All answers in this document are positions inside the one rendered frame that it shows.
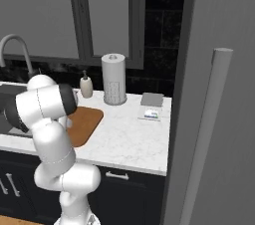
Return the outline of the grey curved tap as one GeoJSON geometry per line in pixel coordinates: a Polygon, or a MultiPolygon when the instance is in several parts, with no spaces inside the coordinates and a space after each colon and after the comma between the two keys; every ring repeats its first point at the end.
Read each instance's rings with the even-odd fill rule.
{"type": "Polygon", "coordinates": [[[20,36],[18,36],[16,34],[9,34],[9,35],[3,37],[2,40],[0,41],[0,67],[1,68],[6,67],[3,55],[4,55],[5,46],[10,40],[16,40],[21,45],[23,53],[24,53],[26,65],[28,68],[29,79],[33,78],[35,71],[32,68],[27,45],[26,45],[25,41],[20,36]]]}

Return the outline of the brown cutting board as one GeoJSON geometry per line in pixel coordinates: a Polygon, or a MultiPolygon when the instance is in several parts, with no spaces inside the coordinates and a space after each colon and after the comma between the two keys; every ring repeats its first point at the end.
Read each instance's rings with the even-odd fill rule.
{"type": "Polygon", "coordinates": [[[101,110],[77,107],[77,110],[68,116],[72,124],[67,127],[67,133],[73,147],[86,144],[103,117],[101,110]]]}

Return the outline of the dark cupboard door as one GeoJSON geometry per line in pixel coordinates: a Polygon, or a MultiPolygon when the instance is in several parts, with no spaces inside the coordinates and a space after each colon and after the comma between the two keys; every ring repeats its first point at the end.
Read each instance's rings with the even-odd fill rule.
{"type": "Polygon", "coordinates": [[[89,195],[101,225],[159,225],[161,199],[160,192],[107,182],[89,195]]]}
{"type": "Polygon", "coordinates": [[[41,163],[37,155],[0,151],[0,163],[4,185],[8,188],[8,197],[17,205],[13,215],[28,221],[45,225],[54,225],[61,214],[59,193],[39,188],[35,184],[34,173],[41,163]],[[16,197],[6,176],[11,173],[20,197],[16,197]]]}
{"type": "MultiPolygon", "coordinates": [[[[4,184],[4,180],[3,180],[3,173],[2,173],[2,169],[1,169],[1,163],[0,163],[0,178],[4,184]]],[[[2,214],[7,214],[9,211],[9,200],[8,200],[8,195],[5,195],[2,191],[2,188],[0,187],[0,212],[2,214]]]]}

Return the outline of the white paper towel roll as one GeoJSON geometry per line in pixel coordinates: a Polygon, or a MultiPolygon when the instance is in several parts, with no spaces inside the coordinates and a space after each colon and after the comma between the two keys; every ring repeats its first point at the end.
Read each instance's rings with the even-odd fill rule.
{"type": "Polygon", "coordinates": [[[110,106],[120,106],[127,101],[126,57],[122,54],[102,56],[104,102],[110,106]]]}

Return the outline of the grey framed window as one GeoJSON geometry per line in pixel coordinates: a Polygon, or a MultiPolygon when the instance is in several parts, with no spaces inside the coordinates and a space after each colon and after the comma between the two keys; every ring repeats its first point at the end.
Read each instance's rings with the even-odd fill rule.
{"type": "Polygon", "coordinates": [[[0,0],[0,40],[6,61],[99,66],[110,53],[143,67],[145,0],[0,0]]]}

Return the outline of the dark drawer front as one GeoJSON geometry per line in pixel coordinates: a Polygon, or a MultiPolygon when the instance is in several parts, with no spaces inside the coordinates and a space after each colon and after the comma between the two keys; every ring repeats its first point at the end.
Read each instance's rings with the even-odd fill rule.
{"type": "Polygon", "coordinates": [[[108,182],[117,182],[120,184],[132,185],[136,187],[146,188],[152,191],[158,191],[164,187],[165,177],[160,175],[147,174],[142,172],[122,170],[110,167],[100,166],[102,180],[108,182]],[[106,177],[106,172],[110,171],[114,174],[128,174],[129,180],[106,177]]]}

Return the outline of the beige soap dispenser bottle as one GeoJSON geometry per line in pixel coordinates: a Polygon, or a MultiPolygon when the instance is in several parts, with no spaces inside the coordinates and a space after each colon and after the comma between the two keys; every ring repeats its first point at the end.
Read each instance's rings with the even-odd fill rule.
{"type": "Polygon", "coordinates": [[[93,96],[93,83],[91,78],[87,75],[87,71],[83,70],[83,76],[80,79],[81,94],[85,99],[93,96]]]}

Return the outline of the grey fridge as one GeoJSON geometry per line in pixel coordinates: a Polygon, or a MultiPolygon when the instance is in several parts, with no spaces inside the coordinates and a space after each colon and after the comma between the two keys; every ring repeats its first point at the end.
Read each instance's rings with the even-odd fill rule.
{"type": "Polygon", "coordinates": [[[160,225],[179,225],[213,50],[233,50],[190,225],[255,225],[255,0],[184,0],[160,225]]]}

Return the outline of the grey sponge with colourful label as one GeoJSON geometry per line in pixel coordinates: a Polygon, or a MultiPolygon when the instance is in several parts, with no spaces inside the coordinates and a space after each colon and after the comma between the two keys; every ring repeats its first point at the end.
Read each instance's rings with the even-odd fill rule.
{"type": "Polygon", "coordinates": [[[163,94],[143,93],[138,110],[139,119],[160,121],[163,94]]]}

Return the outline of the dark sink basin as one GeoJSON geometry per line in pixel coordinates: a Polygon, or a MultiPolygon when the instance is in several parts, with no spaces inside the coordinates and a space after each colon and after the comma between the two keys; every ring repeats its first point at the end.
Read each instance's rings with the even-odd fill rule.
{"type": "Polygon", "coordinates": [[[0,134],[16,135],[22,137],[32,137],[32,133],[28,131],[24,133],[22,130],[13,127],[5,118],[3,109],[6,102],[14,98],[16,95],[27,90],[24,86],[13,86],[8,84],[0,85],[0,134]]]}

